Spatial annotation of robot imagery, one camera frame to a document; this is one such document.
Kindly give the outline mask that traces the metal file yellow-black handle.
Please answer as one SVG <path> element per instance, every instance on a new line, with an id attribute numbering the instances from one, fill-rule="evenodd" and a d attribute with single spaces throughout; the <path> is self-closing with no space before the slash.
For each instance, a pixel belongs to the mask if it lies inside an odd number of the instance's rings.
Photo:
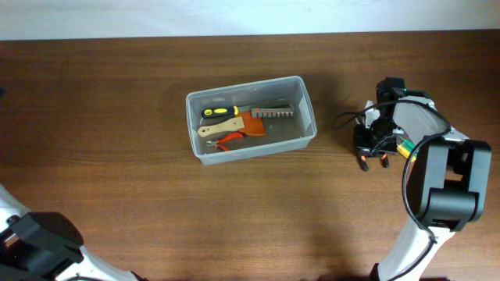
<path id="1" fill-rule="evenodd" d="M 230 106 L 221 108 L 207 108 L 202 111 L 203 119 L 217 119 L 228 116 L 237 116 L 241 112 L 247 112 L 252 109 L 251 105 L 246 106 Z"/>

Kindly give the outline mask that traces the orange scraper wooden handle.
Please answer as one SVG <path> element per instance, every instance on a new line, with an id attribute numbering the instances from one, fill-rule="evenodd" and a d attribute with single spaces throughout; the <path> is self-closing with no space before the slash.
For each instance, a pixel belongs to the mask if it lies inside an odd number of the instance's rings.
<path id="1" fill-rule="evenodd" d="M 236 117 L 222 123 L 201 126 L 198 129 L 200 137 L 207 137 L 216 133 L 240 132 L 251 137 L 263 137 L 266 131 L 260 118 L 252 118 L 250 112 L 241 112 Z"/>

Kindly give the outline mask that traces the orange bit holder strip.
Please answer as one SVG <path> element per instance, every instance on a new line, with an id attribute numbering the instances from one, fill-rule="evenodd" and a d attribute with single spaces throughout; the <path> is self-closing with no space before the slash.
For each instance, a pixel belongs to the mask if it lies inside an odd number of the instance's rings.
<path id="1" fill-rule="evenodd" d="M 289 105 L 287 107 L 278 108 L 252 108 L 252 118 L 288 118 L 295 114 L 294 108 Z"/>

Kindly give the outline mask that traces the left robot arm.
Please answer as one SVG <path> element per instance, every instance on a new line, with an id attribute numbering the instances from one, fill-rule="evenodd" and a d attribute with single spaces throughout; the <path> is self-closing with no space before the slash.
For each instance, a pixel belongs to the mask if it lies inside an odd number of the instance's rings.
<path id="1" fill-rule="evenodd" d="M 1 188 L 2 280 L 130 280 L 143 278 L 92 254 L 79 230 L 58 212 L 32 212 Z"/>

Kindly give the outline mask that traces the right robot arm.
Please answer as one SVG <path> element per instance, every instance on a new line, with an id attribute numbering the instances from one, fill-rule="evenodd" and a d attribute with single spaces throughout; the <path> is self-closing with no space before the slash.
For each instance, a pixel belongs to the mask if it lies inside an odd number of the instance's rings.
<path id="1" fill-rule="evenodd" d="M 471 140 L 437 111 L 426 91 L 410 90 L 402 78 L 376 85 L 376 101 L 354 116 L 353 142 L 362 170 L 411 142 L 402 175 L 408 214 L 395 245 L 370 272 L 371 280 L 418 280 L 443 244 L 484 212 L 491 146 Z"/>

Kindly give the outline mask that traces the orange-black needle-nose pliers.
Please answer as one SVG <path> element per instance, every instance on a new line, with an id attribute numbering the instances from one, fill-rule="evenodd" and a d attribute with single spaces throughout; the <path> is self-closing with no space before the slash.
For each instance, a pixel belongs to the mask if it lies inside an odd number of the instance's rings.
<path id="1" fill-rule="evenodd" d="M 380 154 L 380 155 L 357 155 L 356 159 L 357 159 L 357 161 L 359 163 L 360 168 L 364 172 L 367 172 L 369 170 L 369 166 L 367 164 L 367 159 L 368 158 L 379 158 L 380 162 L 381 162 L 381 165 L 384 168 L 389 168 L 390 167 L 390 163 L 389 163 L 389 159 L 388 159 L 388 155 L 387 154 Z"/>

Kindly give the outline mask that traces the clear plastic container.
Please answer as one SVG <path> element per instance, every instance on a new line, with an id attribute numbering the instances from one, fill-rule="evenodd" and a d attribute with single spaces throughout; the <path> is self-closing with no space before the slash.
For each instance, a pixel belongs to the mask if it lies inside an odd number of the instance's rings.
<path id="1" fill-rule="evenodd" d="M 204 165 L 305 148 L 317 134 L 299 76 L 192 92 L 186 109 L 193 152 Z"/>

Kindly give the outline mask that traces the screwdriver set clear case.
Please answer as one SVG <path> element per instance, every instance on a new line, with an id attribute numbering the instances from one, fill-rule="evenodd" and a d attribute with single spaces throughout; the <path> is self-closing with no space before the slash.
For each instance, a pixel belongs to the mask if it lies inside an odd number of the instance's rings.
<path id="1" fill-rule="evenodd" d="M 396 137 L 396 148 L 397 152 L 404 158 L 408 158 L 414 149 L 415 144 L 408 138 L 397 136 Z"/>

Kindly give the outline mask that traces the small red cutting pliers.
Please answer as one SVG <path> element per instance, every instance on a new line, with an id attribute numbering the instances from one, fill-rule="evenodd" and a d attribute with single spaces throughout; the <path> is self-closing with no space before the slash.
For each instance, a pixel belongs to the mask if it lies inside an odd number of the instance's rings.
<path id="1" fill-rule="evenodd" d="M 206 146 L 209 148 L 220 149 L 221 151 L 229 151 L 229 148 L 225 146 L 226 143 L 234 141 L 237 139 L 244 138 L 245 135 L 240 132 L 230 133 L 227 136 L 218 140 L 208 140 L 206 141 Z"/>

